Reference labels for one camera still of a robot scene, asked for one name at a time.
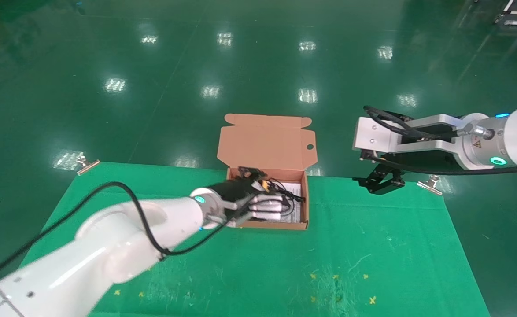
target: white robotic arm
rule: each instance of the white robotic arm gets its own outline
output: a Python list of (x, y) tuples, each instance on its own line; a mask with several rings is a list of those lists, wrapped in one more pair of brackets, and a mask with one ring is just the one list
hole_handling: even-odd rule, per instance
[[(240, 178), (196, 189), (190, 197), (141, 200), (155, 241), (172, 250), (202, 227), (256, 217), (231, 214), (256, 196), (255, 180)], [(0, 280), (0, 317), (83, 317), (113, 284), (140, 275), (162, 259), (133, 202), (91, 215), (75, 239)]]
[[(403, 187), (405, 171), (435, 174), (434, 182), (436, 174), (517, 172), (517, 110), (496, 117), (437, 114), (415, 120), (368, 106), (365, 110), (370, 118), (359, 118), (353, 148), (361, 151), (361, 160), (380, 164), (367, 178), (353, 179), (371, 193), (383, 195)], [(485, 171), (497, 166), (506, 169)], [(383, 182), (388, 174), (392, 179)]]

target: green mat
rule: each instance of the green mat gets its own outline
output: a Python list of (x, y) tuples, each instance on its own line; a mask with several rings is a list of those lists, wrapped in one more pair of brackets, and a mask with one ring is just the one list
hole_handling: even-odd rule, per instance
[[(75, 178), (47, 224), (108, 181), (154, 199), (186, 196), (224, 177), (223, 170), (102, 163)], [(224, 229), (195, 251), (114, 285), (91, 316), (489, 315), (441, 197), (412, 183), (374, 196), (350, 179), (308, 181), (306, 231)], [(118, 188), (98, 195), (24, 263), (69, 242), (96, 210), (126, 200)]]

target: black cable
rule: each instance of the black cable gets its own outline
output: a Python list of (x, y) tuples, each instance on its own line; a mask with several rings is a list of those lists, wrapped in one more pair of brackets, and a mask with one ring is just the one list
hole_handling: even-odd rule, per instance
[(282, 195), (286, 196), (287, 198), (290, 198), (290, 200), (294, 200), (294, 201), (298, 201), (298, 202), (302, 202), (305, 200), (305, 198), (297, 196), (293, 192), (286, 189), (284, 184), (282, 184), (278, 179), (269, 178), (269, 179), (267, 179), (267, 181), (270, 182), (270, 185), (272, 185), (274, 187), (275, 191), (277, 191), (278, 193), (281, 193)]
[(250, 198), (247, 200), (247, 202), (243, 203), (243, 205), (241, 207), (239, 207), (234, 213), (233, 215), (227, 219), (224, 223), (222, 223), (221, 225), (219, 225), (214, 231), (212, 231), (212, 233), (210, 233), (209, 235), (207, 235), (204, 239), (201, 239), (199, 242), (197, 242), (196, 244), (194, 244), (193, 246), (191, 247), (187, 247), (186, 249), (184, 250), (180, 250), (180, 251), (170, 251), (169, 249), (164, 249), (162, 252), (163, 254), (165, 255), (168, 255), (168, 256), (171, 256), (171, 255), (181, 255), (181, 254), (186, 254), (194, 249), (196, 249), (197, 247), (201, 246), (204, 242), (208, 241), (208, 239), (210, 239), (211, 237), (213, 237), (216, 233), (220, 232), (221, 229), (223, 229), (225, 227), (225, 225), (227, 225), (229, 223), (229, 221), (233, 220), (234, 218), (236, 218), (240, 213), (241, 211), (243, 210), (246, 210), (249, 205), (251, 204), (251, 200), (253, 198), (255, 198), (257, 196), (257, 193), (253, 193)]
[(512, 168), (498, 168), (498, 169), (480, 169), (480, 170), (459, 170), (459, 171), (442, 171), (442, 170), (427, 170), (415, 168), (404, 164), (399, 164), (386, 160), (380, 157), (371, 157), (369, 160), (376, 161), (380, 164), (389, 166), (394, 169), (411, 171), (412, 173), (431, 174), (431, 175), (500, 175), (517, 173), (517, 166)]
[(75, 206), (71, 211), (69, 211), (69, 213), (67, 213), (65, 216), (63, 216), (63, 218), (59, 219), (56, 223), (53, 223), (52, 225), (50, 225), (45, 231), (39, 233), (39, 235), (35, 236), (33, 239), (31, 239), (30, 241), (28, 241), (27, 243), (25, 243), (23, 246), (21, 246), (17, 251), (15, 251), (14, 253), (12, 253), (12, 255), (10, 255), (9, 257), (7, 257), (7, 259), (5, 259), (4, 261), (2, 261), (2, 263), (0, 264), (0, 270), (1, 269), (4, 269), (7, 265), (9, 265), (10, 263), (12, 263), (17, 257), (19, 257), (20, 255), (22, 255), (27, 249), (29, 249), (34, 243), (36, 243), (37, 241), (39, 241), (41, 238), (45, 237), (47, 234), (49, 234), (51, 231), (53, 231), (54, 229), (56, 229), (57, 227), (59, 227), (60, 225), (62, 225), (65, 221), (67, 221), (71, 216), (73, 216), (75, 213), (77, 213), (77, 211), (79, 211), (89, 200), (91, 200), (92, 197), (94, 197), (97, 193), (103, 191), (104, 189), (106, 188), (109, 188), (109, 187), (120, 187), (122, 188), (128, 195), (129, 197), (131, 198), (131, 200), (133, 201), (133, 203), (135, 204), (135, 207), (137, 207), (137, 210), (140, 212), (140, 216), (141, 216), (141, 219), (143, 221), (144, 219), (144, 222), (146, 223), (147, 222), (147, 219), (144, 217), (144, 214), (143, 214), (143, 211), (141, 210), (141, 206), (139, 204), (139, 200), (137, 199), (137, 197), (135, 196), (135, 194), (131, 191), (131, 189), (129, 187), (127, 187), (125, 184), (123, 183), (120, 183), (120, 182), (110, 182), (110, 183), (106, 183), (106, 184), (103, 184), (103, 185), (100, 185), (98, 186), (96, 189), (94, 189), (90, 194), (88, 194), (88, 196), (84, 197), (83, 200), (81, 202), (79, 202), (77, 204), (77, 206)]
[(48, 235), (50, 232), (52, 232), (53, 230), (55, 230), (57, 227), (59, 227), (60, 225), (62, 225), (65, 221), (69, 220), (70, 217), (72, 217), (74, 214), (77, 213), (77, 211), (79, 211), (89, 200), (92, 199), (92, 197), (96, 196), (98, 193), (100, 193), (101, 191), (103, 191), (104, 189), (106, 188), (109, 188), (109, 187), (119, 187), (121, 189), (123, 189), (128, 195), (129, 195), (129, 198), (131, 199), (131, 201), (133, 201), (133, 204), (135, 205), (135, 208), (137, 209), (137, 212), (139, 213), (139, 217), (140, 217), (140, 220), (141, 220), (141, 223), (143, 224), (143, 228), (145, 230), (145, 234), (147, 235), (147, 238), (149, 239), (149, 241), (151, 242), (151, 245), (156, 249), (158, 250), (160, 253), (162, 254), (165, 254), (165, 255), (180, 255), (180, 254), (185, 254), (185, 253), (188, 253), (194, 249), (196, 249), (196, 247), (199, 247), (200, 245), (202, 245), (204, 242), (208, 241), (208, 239), (210, 239), (212, 236), (214, 236), (216, 233), (218, 233), (222, 228), (225, 227), (225, 225), (227, 225), (227, 223), (229, 221), (231, 221), (234, 217), (236, 217), (237, 215), (239, 215), (241, 213), (241, 210), (244, 210), (248, 207), (250, 201), (252, 200), (252, 198), (254, 196), (252, 196), (241, 208), (239, 208), (238, 210), (236, 210), (236, 212), (233, 214), (233, 216), (228, 219), (227, 221), (225, 221), (225, 223), (221, 224), (218, 226), (218, 228), (216, 228), (212, 233), (210, 233), (209, 235), (207, 235), (204, 239), (201, 239), (200, 242), (194, 244), (193, 246), (191, 247), (188, 247), (184, 250), (181, 250), (181, 251), (170, 251), (169, 249), (166, 249), (166, 248), (163, 248), (159, 245), (159, 243), (156, 241), (154, 235), (152, 234), (152, 231), (151, 231), (151, 228), (148, 224), (148, 221), (147, 221), (147, 218), (145, 217), (145, 214), (143, 212), (143, 209), (141, 207), (141, 204), (139, 203), (139, 200), (137, 198), (137, 196), (135, 195), (135, 193), (131, 190), (131, 188), (129, 188), (127, 185), (125, 185), (124, 183), (120, 183), (120, 182), (109, 182), (109, 183), (106, 183), (106, 184), (103, 184), (103, 185), (100, 185), (98, 186), (97, 188), (95, 188), (92, 192), (90, 192), (86, 197), (84, 197), (81, 202), (79, 202), (73, 209), (71, 209), (71, 211), (69, 211), (69, 213), (67, 213), (66, 215), (64, 215), (61, 219), (59, 219), (56, 223), (53, 223), (52, 225), (50, 225), (45, 231), (39, 233), (39, 235), (35, 236), (33, 239), (31, 239), (30, 241), (28, 241), (27, 243), (25, 243), (23, 246), (21, 246), (17, 251), (15, 251), (12, 255), (10, 255), (9, 257), (7, 257), (7, 259), (5, 259), (4, 261), (2, 261), (2, 263), (0, 264), (0, 271), (2, 269), (4, 269), (5, 267), (7, 267), (7, 265), (9, 265), (10, 263), (12, 263), (17, 257), (19, 257), (20, 255), (22, 255), (27, 249), (29, 249), (30, 247), (32, 247), (36, 242), (38, 242), (40, 239), (42, 239), (43, 237), (45, 237), (46, 235)]
[[(385, 112), (383, 110), (379, 110), (379, 109), (376, 109), (376, 108), (370, 107), (370, 106), (364, 106), (364, 110), (366, 111), (366, 114), (368, 114), (372, 118), (372, 120), (376, 121), (379, 125), (383, 126), (384, 128), (386, 128), (392, 132), (403, 135), (406, 138), (411, 138), (411, 139), (426, 138), (426, 139), (430, 139), (430, 140), (436, 140), (436, 139), (440, 138), (440, 135), (430, 134), (427, 132), (419, 131), (416, 128), (412, 128), (411, 126), (409, 126), (408, 124), (403, 122), (403, 120), (401, 120), (400, 118), (398, 118), (392, 114), (388, 114), (388, 112)], [(387, 124), (386, 122), (381, 120), (379, 117), (383, 117), (386, 120), (389, 120), (395, 124), (398, 124), (403, 129), (400, 129), (397, 126)]]

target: box lid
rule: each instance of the box lid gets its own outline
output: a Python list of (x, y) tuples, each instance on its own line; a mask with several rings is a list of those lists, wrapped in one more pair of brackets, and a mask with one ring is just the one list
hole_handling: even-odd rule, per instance
[(305, 170), (317, 162), (310, 118), (226, 114), (218, 159), (230, 167)]

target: cardboard box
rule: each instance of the cardboard box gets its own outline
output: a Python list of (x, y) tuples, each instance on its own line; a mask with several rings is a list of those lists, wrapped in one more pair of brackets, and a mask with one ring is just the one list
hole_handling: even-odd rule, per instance
[(305, 230), (309, 224), (309, 192), (305, 169), (317, 162), (315, 132), (303, 130), (310, 118), (226, 114), (220, 133), (218, 159), (229, 166), (227, 179), (245, 166), (264, 171), (281, 182), (300, 183), (305, 202), (301, 223), (246, 221), (242, 227)]

